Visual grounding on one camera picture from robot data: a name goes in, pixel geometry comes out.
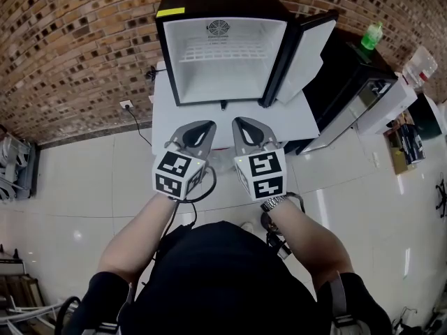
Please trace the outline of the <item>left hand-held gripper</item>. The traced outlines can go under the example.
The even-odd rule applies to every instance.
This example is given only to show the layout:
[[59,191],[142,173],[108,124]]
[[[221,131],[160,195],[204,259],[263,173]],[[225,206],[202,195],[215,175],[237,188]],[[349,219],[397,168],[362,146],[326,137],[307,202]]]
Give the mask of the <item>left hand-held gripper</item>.
[[186,200],[202,181],[216,131],[217,125],[211,120],[180,126],[156,157],[152,168],[154,190],[175,200]]

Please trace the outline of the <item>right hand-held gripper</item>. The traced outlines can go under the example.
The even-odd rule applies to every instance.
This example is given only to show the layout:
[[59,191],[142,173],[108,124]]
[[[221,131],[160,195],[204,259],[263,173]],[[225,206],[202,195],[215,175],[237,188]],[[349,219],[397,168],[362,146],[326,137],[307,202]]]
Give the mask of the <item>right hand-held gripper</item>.
[[272,129],[249,117],[234,118],[232,129],[235,169],[251,200],[265,201],[285,195],[285,153],[276,143]]

